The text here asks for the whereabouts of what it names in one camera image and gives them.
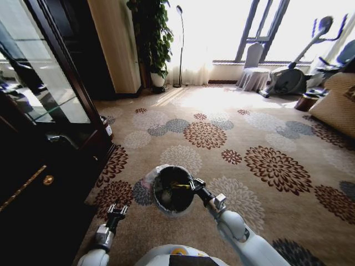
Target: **gold door handle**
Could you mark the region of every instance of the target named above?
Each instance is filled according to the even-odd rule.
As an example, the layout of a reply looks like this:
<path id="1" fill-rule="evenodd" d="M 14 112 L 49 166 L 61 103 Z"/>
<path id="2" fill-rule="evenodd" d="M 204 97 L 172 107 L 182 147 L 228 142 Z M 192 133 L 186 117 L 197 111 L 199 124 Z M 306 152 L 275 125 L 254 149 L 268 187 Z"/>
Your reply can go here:
<path id="1" fill-rule="evenodd" d="M 45 176 L 45 178 L 43 180 L 43 184 L 46 186 L 49 186 L 53 183 L 53 181 L 54 181 L 54 176 L 48 175 L 48 176 Z"/>
<path id="2" fill-rule="evenodd" d="M 36 173 L 33 174 L 33 176 L 30 177 L 29 180 L 27 180 L 25 182 L 25 184 L 23 184 L 18 190 L 16 190 L 16 192 L 7 200 L 4 202 L 4 204 L 1 205 L 0 207 L 0 212 L 6 208 L 6 206 L 8 206 L 18 195 L 20 195 L 20 193 L 29 185 L 31 184 L 31 182 L 33 180 L 36 179 L 37 176 L 40 175 L 40 173 L 42 173 L 44 171 L 44 169 L 47 168 L 47 165 L 43 165 L 40 169 L 37 170 Z"/>

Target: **carpet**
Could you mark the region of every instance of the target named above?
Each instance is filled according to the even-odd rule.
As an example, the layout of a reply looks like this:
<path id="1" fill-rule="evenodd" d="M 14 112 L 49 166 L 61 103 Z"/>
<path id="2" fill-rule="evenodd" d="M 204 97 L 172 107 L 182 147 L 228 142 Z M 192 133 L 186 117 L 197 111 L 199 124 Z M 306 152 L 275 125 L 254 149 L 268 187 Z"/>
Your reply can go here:
<path id="1" fill-rule="evenodd" d="M 291 265 L 355 265 L 355 153 L 351 141 L 308 113 L 297 97 L 265 99 L 234 85 L 168 86 L 137 99 L 98 101 L 116 148 L 87 198 L 98 212 L 84 254 L 108 206 L 129 203 L 110 265 L 133 265 L 151 248 L 183 244 L 240 265 L 202 201 L 169 218 L 153 204 L 145 174 L 187 168 Z"/>

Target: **dark wooden cabinet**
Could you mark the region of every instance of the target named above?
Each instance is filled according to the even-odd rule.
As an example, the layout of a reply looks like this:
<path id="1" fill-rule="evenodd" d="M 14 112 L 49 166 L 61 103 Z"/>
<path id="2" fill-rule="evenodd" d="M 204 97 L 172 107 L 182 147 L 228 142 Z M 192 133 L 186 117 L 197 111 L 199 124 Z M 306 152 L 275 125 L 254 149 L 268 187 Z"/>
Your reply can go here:
<path id="1" fill-rule="evenodd" d="M 3 0 L 0 83 L 3 262 L 70 265 L 95 214 L 85 198 L 113 144 L 43 0 Z"/>

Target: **elliptical trainer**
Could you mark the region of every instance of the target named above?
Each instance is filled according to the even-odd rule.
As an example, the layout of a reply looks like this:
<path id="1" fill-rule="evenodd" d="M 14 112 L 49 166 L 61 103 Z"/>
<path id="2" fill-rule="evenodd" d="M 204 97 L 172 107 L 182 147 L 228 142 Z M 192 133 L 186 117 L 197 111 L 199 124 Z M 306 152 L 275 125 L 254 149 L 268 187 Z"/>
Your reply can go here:
<path id="1" fill-rule="evenodd" d="M 321 19 L 318 26 L 318 33 L 315 34 L 317 20 L 313 25 L 312 40 L 307 46 L 300 52 L 296 59 L 288 64 L 288 66 L 282 66 L 270 72 L 270 85 L 267 88 L 260 90 L 258 93 L 265 98 L 268 98 L 270 94 L 303 94 L 306 92 L 306 81 L 311 76 L 305 76 L 304 73 L 296 68 L 297 63 L 309 50 L 309 48 L 315 43 L 321 43 L 326 40 L 334 41 L 339 39 L 343 32 L 343 28 L 347 19 L 347 15 L 344 16 L 341 27 L 338 31 L 338 36 L 335 39 L 323 39 L 320 38 L 326 34 L 331 25 L 333 24 L 333 18 L 327 16 Z"/>

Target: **beige sofa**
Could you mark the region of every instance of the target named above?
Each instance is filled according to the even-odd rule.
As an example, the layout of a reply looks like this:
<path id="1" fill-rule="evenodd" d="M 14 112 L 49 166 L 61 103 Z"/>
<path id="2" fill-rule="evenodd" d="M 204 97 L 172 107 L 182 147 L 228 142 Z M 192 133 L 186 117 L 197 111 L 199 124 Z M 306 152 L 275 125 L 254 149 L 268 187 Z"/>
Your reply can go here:
<path id="1" fill-rule="evenodd" d="M 310 113 L 333 128 L 355 138 L 355 74 L 337 73 L 325 83 L 329 94 Z"/>

